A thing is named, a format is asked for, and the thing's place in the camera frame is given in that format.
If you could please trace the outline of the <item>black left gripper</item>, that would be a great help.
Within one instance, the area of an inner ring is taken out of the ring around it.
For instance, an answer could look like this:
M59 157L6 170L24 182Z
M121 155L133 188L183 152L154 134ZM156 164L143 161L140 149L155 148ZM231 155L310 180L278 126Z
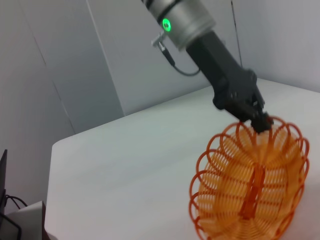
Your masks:
M265 111L257 86L257 76L242 68L215 32L209 31L194 40L186 52L213 87L213 104L242 122L251 120L256 133L270 129L273 119Z

